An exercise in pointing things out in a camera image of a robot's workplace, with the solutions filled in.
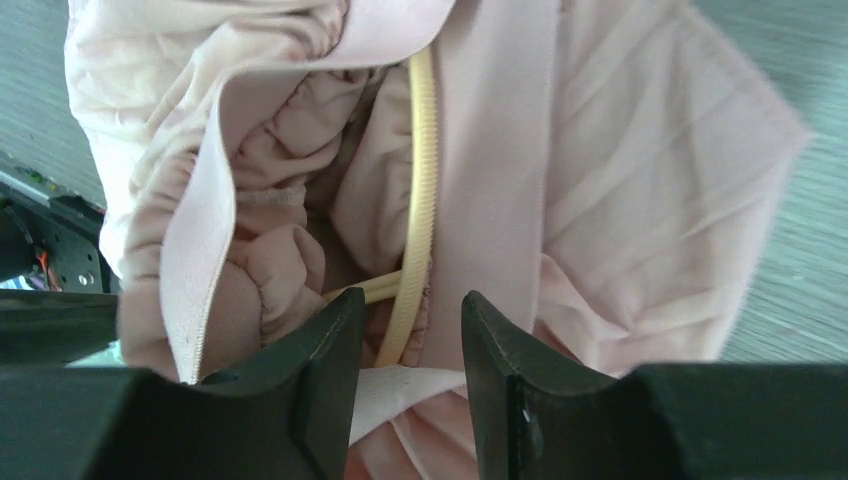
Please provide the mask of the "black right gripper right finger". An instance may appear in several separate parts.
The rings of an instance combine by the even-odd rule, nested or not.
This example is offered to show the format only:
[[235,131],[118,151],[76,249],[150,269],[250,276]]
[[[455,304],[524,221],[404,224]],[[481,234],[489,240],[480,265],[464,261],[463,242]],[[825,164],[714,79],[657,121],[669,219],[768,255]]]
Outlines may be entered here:
[[630,378],[566,357],[477,291],[463,299],[461,337],[481,478],[635,478]]

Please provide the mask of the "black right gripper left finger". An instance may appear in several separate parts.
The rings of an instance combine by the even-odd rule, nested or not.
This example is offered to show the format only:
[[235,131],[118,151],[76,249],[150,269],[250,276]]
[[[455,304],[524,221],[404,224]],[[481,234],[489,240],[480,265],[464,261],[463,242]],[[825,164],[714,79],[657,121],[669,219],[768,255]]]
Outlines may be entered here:
[[204,378],[219,405],[201,479],[340,479],[361,364],[364,292],[349,288],[300,328]]

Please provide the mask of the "pink pleated skirt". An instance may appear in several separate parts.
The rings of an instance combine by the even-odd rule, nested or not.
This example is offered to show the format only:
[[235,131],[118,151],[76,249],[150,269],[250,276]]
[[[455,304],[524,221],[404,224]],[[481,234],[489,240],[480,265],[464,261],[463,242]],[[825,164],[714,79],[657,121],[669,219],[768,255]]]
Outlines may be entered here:
[[311,183],[372,70],[424,48],[428,326],[413,363],[363,365],[351,479],[478,477],[472,290],[613,377],[717,358],[808,141],[687,1],[73,1],[69,105],[107,202],[127,365],[196,384],[324,307]]

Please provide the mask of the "beige plastic hanger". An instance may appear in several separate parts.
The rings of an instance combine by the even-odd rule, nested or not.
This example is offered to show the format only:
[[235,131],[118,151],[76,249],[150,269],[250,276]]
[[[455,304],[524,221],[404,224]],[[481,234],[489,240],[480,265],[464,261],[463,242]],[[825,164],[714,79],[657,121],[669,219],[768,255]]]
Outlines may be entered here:
[[433,54],[374,69],[341,148],[312,181],[315,231],[327,248],[324,296],[365,293],[363,365],[409,365],[428,326],[440,180]]

